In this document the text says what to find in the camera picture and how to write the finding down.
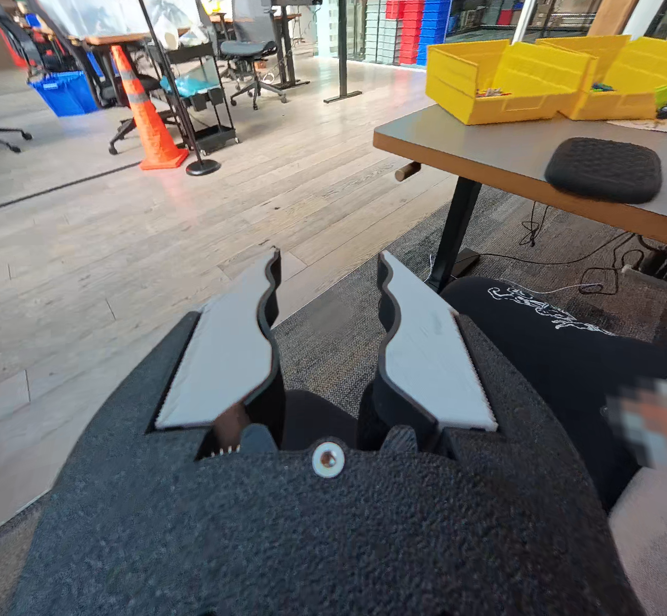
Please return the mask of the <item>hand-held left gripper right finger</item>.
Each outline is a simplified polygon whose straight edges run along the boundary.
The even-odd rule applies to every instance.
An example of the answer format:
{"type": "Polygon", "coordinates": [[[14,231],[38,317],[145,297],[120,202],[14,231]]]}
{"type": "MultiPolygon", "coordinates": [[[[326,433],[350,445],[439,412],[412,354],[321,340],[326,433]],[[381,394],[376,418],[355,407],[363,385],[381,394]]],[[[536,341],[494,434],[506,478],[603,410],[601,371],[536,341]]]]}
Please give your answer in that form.
{"type": "Polygon", "coordinates": [[[394,427],[412,429],[422,451],[446,429],[496,432],[459,314],[389,252],[378,254],[377,285],[385,335],[360,403],[360,449],[379,450],[394,427]]]}

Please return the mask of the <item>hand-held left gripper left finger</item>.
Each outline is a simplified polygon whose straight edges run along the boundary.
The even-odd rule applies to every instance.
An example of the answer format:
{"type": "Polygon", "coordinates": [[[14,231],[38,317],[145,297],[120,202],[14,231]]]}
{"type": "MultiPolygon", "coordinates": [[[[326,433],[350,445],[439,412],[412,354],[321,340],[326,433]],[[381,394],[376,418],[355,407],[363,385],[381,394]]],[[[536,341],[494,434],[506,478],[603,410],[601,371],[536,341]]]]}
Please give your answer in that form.
{"type": "Polygon", "coordinates": [[[220,450],[278,451],[284,383],[272,334],[281,253],[268,250],[199,313],[155,412],[155,430],[203,428],[220,450]]]}

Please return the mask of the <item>yellow plastic bin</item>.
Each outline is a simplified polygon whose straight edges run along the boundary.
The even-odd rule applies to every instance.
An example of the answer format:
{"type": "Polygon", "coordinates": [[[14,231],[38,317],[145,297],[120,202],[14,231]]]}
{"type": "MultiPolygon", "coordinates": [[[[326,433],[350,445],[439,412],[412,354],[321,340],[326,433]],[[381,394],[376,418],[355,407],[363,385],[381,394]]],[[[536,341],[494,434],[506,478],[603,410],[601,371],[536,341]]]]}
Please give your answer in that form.
{"type": "Polygon", "coordinates": [[[590,61],[586,54],[506,39],[433,44],[425,92],[464,125],[551,120],[576,100],[590,61]],[[476,99],[487,88],[512,95],[476,99]]]}
{"type": "Polygon", "coordinates": [[[666,106],[664,39],[603,35],[545,38],[536,44],[592,58],[576,100],[562,112],[570,120],[653,120],[666,106]]]}

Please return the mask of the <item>wood top work desk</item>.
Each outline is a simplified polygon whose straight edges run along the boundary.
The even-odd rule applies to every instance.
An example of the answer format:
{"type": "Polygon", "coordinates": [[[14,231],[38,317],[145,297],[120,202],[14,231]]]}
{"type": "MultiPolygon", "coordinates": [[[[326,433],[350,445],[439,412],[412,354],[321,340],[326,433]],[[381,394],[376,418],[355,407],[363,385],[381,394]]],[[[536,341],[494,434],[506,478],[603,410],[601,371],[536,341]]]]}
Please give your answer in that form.
{"type": "MultiPolygon", "coordinates": [[[[154,64],[146,51],[146,44],[148,42],[151,41],[147,34],[87,37],[84,41],[80,42],[81,47],[86,47],[96,57],[96,61],[102,68],[105,76],[104,82],[97,90],[101,103],[106,103],[114,99],[115,104],[118,106],[129,106],[129,101],[120,78],[120,72],[112,58],[111,46],[114,44],[122,46],[131,67],[149,97],[157,94],[157,98],[164,103],[162,100],[163,92],[160,84],[160,74],[155,70],[154,64]]],[[[215,44],[212,43],[212,45],[216,54],[215,44]]],[[[165,125],[174,125],[179,128],[181,133],[183,132],[178,117],[174,116],[169,106],[166,110],[159,111],[158,115],[165,125]]]]}

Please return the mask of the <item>black stanchion pole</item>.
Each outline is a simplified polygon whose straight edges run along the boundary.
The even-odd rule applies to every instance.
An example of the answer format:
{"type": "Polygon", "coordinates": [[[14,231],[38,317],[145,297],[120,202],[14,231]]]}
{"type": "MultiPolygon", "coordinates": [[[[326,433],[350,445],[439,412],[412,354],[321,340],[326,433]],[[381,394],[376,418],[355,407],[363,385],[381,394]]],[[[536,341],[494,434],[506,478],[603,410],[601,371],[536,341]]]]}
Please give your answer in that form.
{"type": "Polygon", "coordinates": [[[203,159],[201,156],[201,151],[199,149],[199,144],[196,139],[196,132],[190,120],[188,110],[183,104],[178,87],[176,86],[175,78],[171,70],[171,64],[169,62],[169,57],[163,48],[163,45],[159,41],[159,38],[155,32],[154,26],[151,22],[150,16],[146,9],[146,4],[144,0],[138,0],[139,6],[143,13],[143,16],[146,20],[147,27],[154,42],[154,48],[157,55],[160,58],[160,64],[162,66],[163,74],[166,75],[167,81],[170,85],[170,94],[173,105],[176,108],[178,119],[181,124],[181,130],[184,132],[183,141],[186,143],[186,146],[191,149],[196,154],[196,161],[188,163],[186,167],[186,173],[189,176],[206,176],[220,169],[220,163],[213,159],[203,159]]]}

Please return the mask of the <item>black utility cart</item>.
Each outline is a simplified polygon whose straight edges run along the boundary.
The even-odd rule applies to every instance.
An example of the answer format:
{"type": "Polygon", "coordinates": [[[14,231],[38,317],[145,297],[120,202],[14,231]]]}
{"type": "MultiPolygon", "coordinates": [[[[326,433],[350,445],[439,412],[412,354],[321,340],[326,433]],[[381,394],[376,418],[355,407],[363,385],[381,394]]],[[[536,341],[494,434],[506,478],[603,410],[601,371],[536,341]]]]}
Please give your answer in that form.
{"type": "MultiPolygon", "coordinates": [[[[170,85],[163,74],[160,58],[154,44],[148,42],[146,51],[160,74],[162,100],[169,105],[174,116],[178,117],[171,99],[170,85]]],[[[188,73],[204,76],[215,83],[205,93],[196,94],[190,98],[181,97],[188,110],[192,125],[196,132],[197,143],[201,154],[206,156],[225,147],[229,142],[239,143],[236,129],[231,118],[228,96],[221,82],[221,71],[217,66],[212,43],[196,47],[179,48],[176,51],[166,51],[174,77],[188,73]]]]}

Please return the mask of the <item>orange traffic cone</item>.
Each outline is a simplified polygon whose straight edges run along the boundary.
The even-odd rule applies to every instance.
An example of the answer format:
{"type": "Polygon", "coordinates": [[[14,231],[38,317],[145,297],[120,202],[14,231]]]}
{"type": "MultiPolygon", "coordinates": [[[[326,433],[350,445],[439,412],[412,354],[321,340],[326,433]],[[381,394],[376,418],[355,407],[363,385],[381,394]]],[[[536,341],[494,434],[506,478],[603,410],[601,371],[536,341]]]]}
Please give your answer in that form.
{"type": "Polygon", "coordinates": [[[179,168],[188,152],[177,147],[163,120],[158,115],[146,90],[131,67],[122,46],[111,46],[113,61],[120,72],[145,158],[139,164],[142,171],[158,171],[179,168]]]}

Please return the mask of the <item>teal plastic bag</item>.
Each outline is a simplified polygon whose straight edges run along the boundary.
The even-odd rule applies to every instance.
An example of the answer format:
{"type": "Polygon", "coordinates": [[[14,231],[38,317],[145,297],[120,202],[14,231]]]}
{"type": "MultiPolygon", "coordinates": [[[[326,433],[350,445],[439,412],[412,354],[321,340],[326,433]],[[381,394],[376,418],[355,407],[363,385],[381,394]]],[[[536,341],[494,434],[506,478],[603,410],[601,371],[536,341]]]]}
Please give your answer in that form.
{"type": "Polygon", "coordinates": [[[178,90],[178,93],[184,98],[193,97],[196,94],[202,94],[215,87],[215,83],[211,83],[202,75],[187,73],[185,75],[174,77],[173,83],[178,90]]]}

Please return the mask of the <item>blue storage crate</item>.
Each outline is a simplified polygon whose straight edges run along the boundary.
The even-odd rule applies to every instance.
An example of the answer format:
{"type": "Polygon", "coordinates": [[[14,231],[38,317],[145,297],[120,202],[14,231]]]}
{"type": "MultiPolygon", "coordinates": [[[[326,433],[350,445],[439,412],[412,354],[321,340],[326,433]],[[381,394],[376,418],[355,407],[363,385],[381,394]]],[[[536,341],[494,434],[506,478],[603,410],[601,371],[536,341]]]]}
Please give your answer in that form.
{"type": "Polygon", "coordinates": [[[48,73],[29,85],[57,117],[86,115],[99,110],[83,71],[48,73]]]}

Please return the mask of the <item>stack of blue bins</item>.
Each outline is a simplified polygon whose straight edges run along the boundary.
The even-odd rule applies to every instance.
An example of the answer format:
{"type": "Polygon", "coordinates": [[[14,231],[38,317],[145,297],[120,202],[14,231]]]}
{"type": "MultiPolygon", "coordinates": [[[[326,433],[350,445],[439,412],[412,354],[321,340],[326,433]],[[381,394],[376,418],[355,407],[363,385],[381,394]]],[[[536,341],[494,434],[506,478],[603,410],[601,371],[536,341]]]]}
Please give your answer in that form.
{"type": "Polygon", "coordinates": [[[430,45],[443,44],[454,0],[424,0],[416,64],[426,66],[430,45]]]}

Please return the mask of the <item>stack of red bins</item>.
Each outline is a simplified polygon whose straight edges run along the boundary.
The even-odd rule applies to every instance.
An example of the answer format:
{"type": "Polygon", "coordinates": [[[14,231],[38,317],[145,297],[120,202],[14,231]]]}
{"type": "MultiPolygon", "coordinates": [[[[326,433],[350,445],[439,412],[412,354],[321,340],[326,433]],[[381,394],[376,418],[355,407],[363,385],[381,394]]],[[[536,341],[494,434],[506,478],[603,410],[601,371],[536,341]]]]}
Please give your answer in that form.
{"type": "Polygon", "coordinates": [[[425,2],[426,0],[387,0],[387,19],[396,19],[400,23],[399,64],[416,64],[425,2]]]}

